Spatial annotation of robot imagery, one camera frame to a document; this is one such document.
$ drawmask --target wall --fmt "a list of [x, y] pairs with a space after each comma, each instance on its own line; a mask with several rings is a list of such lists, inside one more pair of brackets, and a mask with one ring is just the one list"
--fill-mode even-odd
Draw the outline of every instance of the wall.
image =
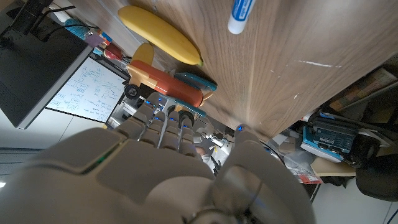
[[[312, 203], [317, 223], [386, 224], [398, 202], [386, 202], [362, 194], [355, 180], [347, 188], [322, 184]], [[398, 215], [391, 221], [398, 224]]]
[[15, 128], [0, 110], [0, 147], [45, 149], [103, 123], [44, 109], [25, 130]]

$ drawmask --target white floor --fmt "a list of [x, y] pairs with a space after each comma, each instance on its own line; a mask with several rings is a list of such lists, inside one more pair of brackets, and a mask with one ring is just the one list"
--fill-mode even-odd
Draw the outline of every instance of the white floor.
[[[398, 202], [386, 202], [363, 195], [350, 180], [347, 188], [322, 184], [312, 203], [318, 224], [386, 224], [398, 209]], [[391, 221], [398, 224], [398, 215]]]

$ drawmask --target glue stick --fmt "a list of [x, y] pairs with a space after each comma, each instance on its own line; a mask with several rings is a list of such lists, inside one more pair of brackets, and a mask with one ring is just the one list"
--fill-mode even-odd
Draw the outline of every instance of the glue stick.
[[242, 33], [256, 0], [235, 0], [228, 21], [228, 29], [233, 34]]

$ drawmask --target robot finger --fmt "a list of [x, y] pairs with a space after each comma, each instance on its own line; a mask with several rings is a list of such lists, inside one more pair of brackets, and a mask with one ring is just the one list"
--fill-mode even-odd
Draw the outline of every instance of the robot finger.
[[178, 149], [178, 122], [180, 115], [176, 111], [172, 111], [166, 123], [166, 129], [163, 133], [162, 141], [160, 142], [160, 149], [171, 149], [177, 151]]
[[151, 144], [157, 147], [162, 134], [163, 125], [166, 119], [166, 115], [163, 112], [158, 112], [148, 128], [143, 132], [139, 141]]
[[239, 125], [235, 130], [235, 145], [240, 145], [245, 141], [254, 141], [261, 145], [260, 140], [256, 137], [253, 130], [246, 124]]
[[189, 118], [185, 118], [181, 124], [180, 145], [178, 147], [178, 152], [186, 156], [192, 156], [194, 158], [201, 159], [201, 156], [197, 153], [195, 146], [193, 145], [193, 131], [191, 128], [191, 120]]

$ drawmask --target computer monitor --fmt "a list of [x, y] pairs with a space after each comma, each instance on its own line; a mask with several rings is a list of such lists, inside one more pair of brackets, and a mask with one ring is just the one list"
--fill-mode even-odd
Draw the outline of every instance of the computer monitor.
[[[13, 21], [7, 12], [18, 7], [12, 3], [0, 12], [0, 32]], [[40, 26], [49, 32], [60, 27], [49, 18]], [[47, 42], [12, 29], [3, 37], [11, 44], [0, 47], [0, 109], [15, 127], [25, 129], [93, 48], [66, 29], [54, 32]]]

